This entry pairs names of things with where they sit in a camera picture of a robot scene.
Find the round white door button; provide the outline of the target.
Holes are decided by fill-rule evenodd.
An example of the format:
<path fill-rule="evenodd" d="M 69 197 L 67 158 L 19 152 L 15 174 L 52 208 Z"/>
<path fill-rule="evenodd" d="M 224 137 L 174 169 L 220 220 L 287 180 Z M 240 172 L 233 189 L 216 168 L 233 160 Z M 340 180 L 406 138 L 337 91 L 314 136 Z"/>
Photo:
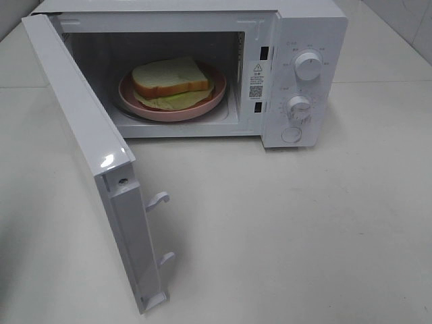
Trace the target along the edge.
<path fill-rule="evenodd" d="M 288 127 L 281 133 L 281 139 L 286 143 L 297 143 L 302 137 L 299 127 Z"/>

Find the white bread lettuce sandwich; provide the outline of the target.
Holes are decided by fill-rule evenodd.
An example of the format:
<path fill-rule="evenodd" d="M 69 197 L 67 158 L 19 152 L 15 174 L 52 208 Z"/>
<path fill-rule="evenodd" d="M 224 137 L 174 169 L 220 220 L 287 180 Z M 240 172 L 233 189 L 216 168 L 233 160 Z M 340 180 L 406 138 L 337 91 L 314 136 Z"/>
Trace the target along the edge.
<path fill-rule="evenodd" d="M 214 81 L 191 57 L 155 61 L 132 70 L 134 97 L 151 109 L 179 111 L 208 99 Z"/>

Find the white microwave door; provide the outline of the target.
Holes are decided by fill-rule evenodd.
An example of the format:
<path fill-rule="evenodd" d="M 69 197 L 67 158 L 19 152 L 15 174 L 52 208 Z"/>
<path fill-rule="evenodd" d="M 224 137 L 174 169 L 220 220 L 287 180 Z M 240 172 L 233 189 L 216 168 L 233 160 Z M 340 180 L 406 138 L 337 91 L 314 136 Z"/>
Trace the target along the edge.
<path fill-rule="evenodd" d="M 145 313 L 167 300 L 159 270 L 175 254 L 156 257 L 147 213 L 169 201 L 169 195 L 160 192 L 143 201 L 134 154 L 51 20 L 37 14 L 23 18 L 22 23 L 59 103 L 90 189 L 108 218 L 138 310 Z"/>

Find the pink round plate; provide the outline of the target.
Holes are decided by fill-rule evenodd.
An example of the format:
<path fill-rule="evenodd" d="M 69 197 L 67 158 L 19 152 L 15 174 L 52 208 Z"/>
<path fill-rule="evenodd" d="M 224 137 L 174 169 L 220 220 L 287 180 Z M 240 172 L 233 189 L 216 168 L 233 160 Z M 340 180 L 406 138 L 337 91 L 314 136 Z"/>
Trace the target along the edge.
<path fill-rule="evenodd" d="M 202 62 L 198 62 L 198 66 L 213 82 L 214 87 L 209 97 L 187 109 L 170 111 L 144 105 L 134 95 L 131 73 L 126 74 L 119 82 L 118 93 L 121 104 L 130 113 L 156 122 L 180 122 L 200 117 L 210 112 L 222 101 L 227 88 L 227 79 L 216 67 Z"/>

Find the glass microwave turntable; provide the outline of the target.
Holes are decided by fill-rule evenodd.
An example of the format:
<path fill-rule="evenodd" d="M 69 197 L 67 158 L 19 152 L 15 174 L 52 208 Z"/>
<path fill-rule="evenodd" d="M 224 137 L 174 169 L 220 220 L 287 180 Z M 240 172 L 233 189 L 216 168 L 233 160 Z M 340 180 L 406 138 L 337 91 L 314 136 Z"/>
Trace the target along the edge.
<path fill-rule="evenodd" d="M 218 84 L 215 87 L 214 97 L 210 101 L 197 103 L 195 106 L 181 111 L 157 111 L 144 106 L 138 101 L 134 94 L 132 84 L 125 78 L 117 87 L 119 101 L 122 108 L 126 111 L 153 122 L 175 123 L 188 122 L 199 119 L 224 119 L 229 114 L 230 109 L 226 107 L 227 100 L 225 92 Z"/>

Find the white lower timer knob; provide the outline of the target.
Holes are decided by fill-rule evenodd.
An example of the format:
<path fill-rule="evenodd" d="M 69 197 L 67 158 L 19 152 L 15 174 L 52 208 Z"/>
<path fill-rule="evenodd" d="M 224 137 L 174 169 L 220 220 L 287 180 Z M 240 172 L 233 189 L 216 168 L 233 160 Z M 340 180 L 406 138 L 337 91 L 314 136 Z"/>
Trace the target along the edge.
<path fill-rule="evenodd" d="M 292 97 L 287 103 L 288 119 L 301 122 L 311 115 L 311 102 L 304 96 Z"/>

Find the white microwave oven body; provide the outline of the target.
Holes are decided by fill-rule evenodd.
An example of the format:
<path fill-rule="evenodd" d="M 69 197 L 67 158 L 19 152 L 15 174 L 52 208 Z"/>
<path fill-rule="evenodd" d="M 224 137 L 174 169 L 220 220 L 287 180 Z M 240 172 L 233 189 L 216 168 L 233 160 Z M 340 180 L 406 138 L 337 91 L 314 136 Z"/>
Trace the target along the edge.
<path fill-rule="evenodd" d="M 267 148 L 313 146 L 348 25 L 332 1 L 43 1 L 46 15 L 124 138 L 258 136 Z M 321 74 L 300 80 L 294 58 L 318 51 Z M 190 56 L 227 79 L 224 119 L 151 121 L 121 107 L 117 87 L 137 65 Z M 288 119 L 306 97 L 310 116 Z M 299 127 L 286 143 L 281 133 Z"/>

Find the white upper power knob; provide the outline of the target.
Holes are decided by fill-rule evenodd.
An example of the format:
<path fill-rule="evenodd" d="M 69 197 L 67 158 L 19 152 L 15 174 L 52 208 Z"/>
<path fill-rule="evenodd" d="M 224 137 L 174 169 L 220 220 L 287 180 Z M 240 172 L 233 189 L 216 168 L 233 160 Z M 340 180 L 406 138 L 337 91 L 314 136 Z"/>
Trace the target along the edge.
<path fill-rule="evenodd" d="M 321 74 L 323 59 L 316 50 L 305 50 L 294 58 L 294 71 L 302 81 L 312 81 Z"/>

